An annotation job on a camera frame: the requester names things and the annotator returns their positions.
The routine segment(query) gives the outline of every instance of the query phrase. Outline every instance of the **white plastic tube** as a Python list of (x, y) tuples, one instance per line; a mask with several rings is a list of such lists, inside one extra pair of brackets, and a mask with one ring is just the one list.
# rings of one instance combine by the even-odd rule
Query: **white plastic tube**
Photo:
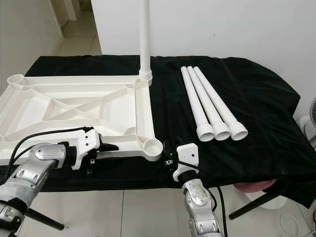
[(149, 44), (149, 0), (140, 0), (140, 80), (152, 80), (150, 69), (150, 44)]
[(237, 121), (235, 116), (228, 109), (224, 101), (217, 94), (217, 92), (206, 79), (201, 70), (198, 67), (194, 67), (194, 71), (197, 74), (197, 77), (202, 83), (204, 89), (206, 90), (206, 93), (208, 94), (209, 98), (216, 107), (218, 113), (221, 115), (223, 121), (228, 125), (231, 131), (231, 138), (234, 141), (238, 141), (246, 137), (248, 134), (247, 129), (240, 122)]
[(231, 135), (229, 128), (227, 127), (225, 123), (223, 123), (212, 101), (208, 97), (203, 85), (199, 81), (198, 76), (196, 75), (195, 71), (193, 70), (191, 66), (188, 67), (188, 71), (191, 77), (191, 81), (193, 82), (193, 85), (198, 94), (199, 100), (201, 101), (204, 111), (208, 117), (208, 120), (210, 121), (213, 127), (215, 139), (218, 141), (222, 141), (229, 138), (229, 136)]
[(199, 140), (203, 142), (208, 142), (214, 138), (213, 128), (207, 121), (202, 105), (198, 100), (198, 95), (191, 82), (187, 68), (182, 67), (181, 72), (191, 104), (193, 116), (197, 124), (197, 136)]

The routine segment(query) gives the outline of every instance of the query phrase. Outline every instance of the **black cloth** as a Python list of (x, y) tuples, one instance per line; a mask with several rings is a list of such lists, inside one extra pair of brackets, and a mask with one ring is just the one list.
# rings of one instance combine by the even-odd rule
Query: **black cloth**
[[(240, 141), (201, 142), (181, 76), (181, 66), (199, 66), (218, 94), (248, 129)], [(137, 75), (139, 56), (40, 57), (26, 76)], [(269, 69), (242, 58), (152, 57), (150, 99), (156, 138), (181, 137), (198, 145), (202, 180), (208, 186), (284, 177), (312, 181), (316, 153), (292, 115), (300, 96)], [(315, 184), (291, 185), (285, 196), (309, 207)], [(179, 188), (163, 158), (100, 160), (92, 176), (69, 167), (53, 170), (43, 191)]]

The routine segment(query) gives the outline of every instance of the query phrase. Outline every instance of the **pink object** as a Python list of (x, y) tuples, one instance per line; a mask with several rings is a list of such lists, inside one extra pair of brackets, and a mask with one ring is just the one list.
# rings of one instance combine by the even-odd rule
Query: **pink object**
[(276, 182), (276, 179), (262, 181), (257, 183), (237, 183), (234, 187), (243, 193), (255, 193), (267, 189)]

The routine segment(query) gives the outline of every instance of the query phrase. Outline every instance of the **vertical white pole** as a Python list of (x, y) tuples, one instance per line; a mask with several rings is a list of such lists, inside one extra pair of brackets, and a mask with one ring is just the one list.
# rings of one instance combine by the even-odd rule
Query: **vertical white pole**
[(139, 79), (152, 82), (149, 44), (149, 0), (140, 0), (140, 70)]

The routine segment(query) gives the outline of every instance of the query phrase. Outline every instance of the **circular hole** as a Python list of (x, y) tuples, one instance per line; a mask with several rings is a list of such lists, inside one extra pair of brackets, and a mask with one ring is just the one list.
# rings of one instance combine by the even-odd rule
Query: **circular hole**
[(144, 150), (151, 157), (159, 156), (162, 152), (162, 149), (162, 143), (157, 139), (150, 139), (144, 143)]
[(211, 132), (207, 132), (205, 134), (202, 134), (199, 139), (202, 141), (202, 142), (208, 142), (210, 140), (212, 140), (214, 138), (214, 134), (211, 133)]
[(24, 79), (24, 76), (21, 74), (12, 75), (7, 79), (9, 84), (18, 83)]
[(230, 135), (231, 135), (231, 133), (228, 132), (228, 131), (220, 132), (220, 133), (218, 133), (218, 134), (215, 136), (215, 139), (216, 139), (217, 141), (223, 141), (223, 140), (229, 138)]
[(245, 138), (247, 135), (248, 135), (247, 131), (239, 132), (235, 136), (233, 136), (232, 139), (234, 141), (239, 141), (239, 140)]

